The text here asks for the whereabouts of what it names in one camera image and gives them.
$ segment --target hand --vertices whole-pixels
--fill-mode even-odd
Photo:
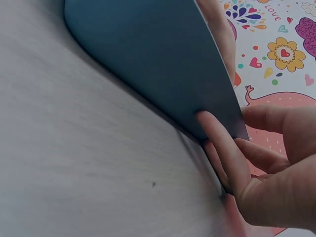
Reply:
[[[316,107],[260,105],[242,112],[247,125],[283,134],[287,157],[234,141],[212,114],[199,112],[209,137],[205,150],[222,184],[248,223],[316,232]],[[246,159],[267,174],[252,178]]]
[[[231,82],[234,83],[236,42],[232,28],[226,19],[224,8],[218,0],[197,0],[197,4],[208,22]]]

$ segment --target yellow flower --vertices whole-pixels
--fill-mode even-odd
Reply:
[[[268,58],[276,61],[276,67],[283,70],[287,67],[290,72],[304,67],[303,60],[305,54],[296,50],[297,44],[294,41],[287,42],[285,38],[279,37],[276,43],[268,44],[269,50]]]

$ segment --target colorful dot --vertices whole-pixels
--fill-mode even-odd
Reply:
[[[272,85],[277,85],[278,81],[276,79],[272,80]]]

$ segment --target blue card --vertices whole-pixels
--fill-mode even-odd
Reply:
[[[212,112],[248,139],[223,60],[193,0],[66,0],[65,20],[98,62],[202,142]]]

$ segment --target red heart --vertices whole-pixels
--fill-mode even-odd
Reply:
[[[293,18],[287,17],[287,22],[288,22],[289,24],[291,24],[292,21],[293,21]]]
[[[257,9],[254,9],[253,7],[249,9],[249,13],[252,13],[252,12],[256,12]]]
[[[290,53],[286,52],[285,49],[282,49],[282,50],[281,50],[281,57],[287,58],[288,56],[290,56]]]
[[[245,30],[247,30],[247,28],[249,28],[250,26],[249,25],[243,25],[241,27],[243,27]]]
[[[258,62],[258,58],[254,57],[251,59],[250,64],[251,67],[253,68],[262,68],[262,63]]]

